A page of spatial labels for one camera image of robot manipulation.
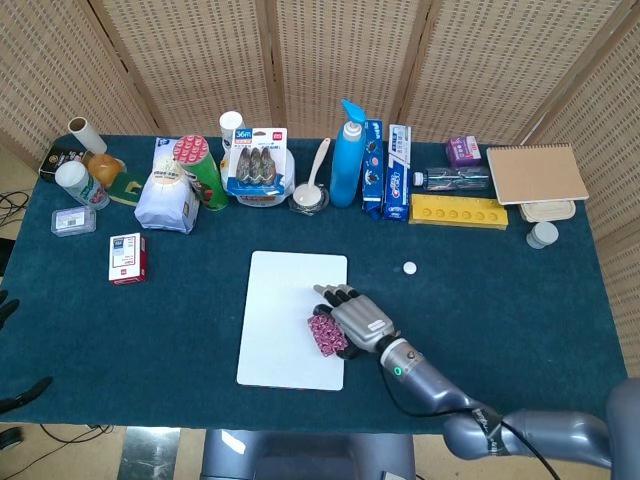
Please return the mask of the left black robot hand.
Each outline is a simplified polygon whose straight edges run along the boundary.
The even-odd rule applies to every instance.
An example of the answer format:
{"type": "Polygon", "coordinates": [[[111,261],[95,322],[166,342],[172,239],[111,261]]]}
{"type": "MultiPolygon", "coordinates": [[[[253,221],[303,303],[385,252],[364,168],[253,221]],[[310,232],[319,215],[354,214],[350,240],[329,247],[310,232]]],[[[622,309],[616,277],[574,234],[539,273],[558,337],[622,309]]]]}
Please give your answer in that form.
{"type": "MultiPolygon", "coordinates": [[[[1,294],[1,328],[4,328],[8,318],[17,310],[20,305],[18,299],[8,300],[8,291],[2,289],[1,294]]],[[[12,397],[6,397],[1,400],[0,414],[22,408],[36,399],[38,399],[53,383],[51,376],[39,379],[30,389],[12,397]]]]}

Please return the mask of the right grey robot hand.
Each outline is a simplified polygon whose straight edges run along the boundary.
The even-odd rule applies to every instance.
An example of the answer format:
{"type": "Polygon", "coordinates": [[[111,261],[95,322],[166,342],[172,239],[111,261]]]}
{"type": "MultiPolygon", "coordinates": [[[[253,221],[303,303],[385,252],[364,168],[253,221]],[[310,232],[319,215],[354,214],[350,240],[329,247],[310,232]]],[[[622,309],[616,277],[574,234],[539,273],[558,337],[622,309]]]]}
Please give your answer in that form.
{"type": "Polygon", "coordinates": [[[331,346],[337,357],[352,360],[365,353],[381,355],[397,338],[390,317],[352,286],[316,284],[313,289],[325,300],[314,315],[327,319],[331,329],[322,335],[321,348],[331,346]]]}

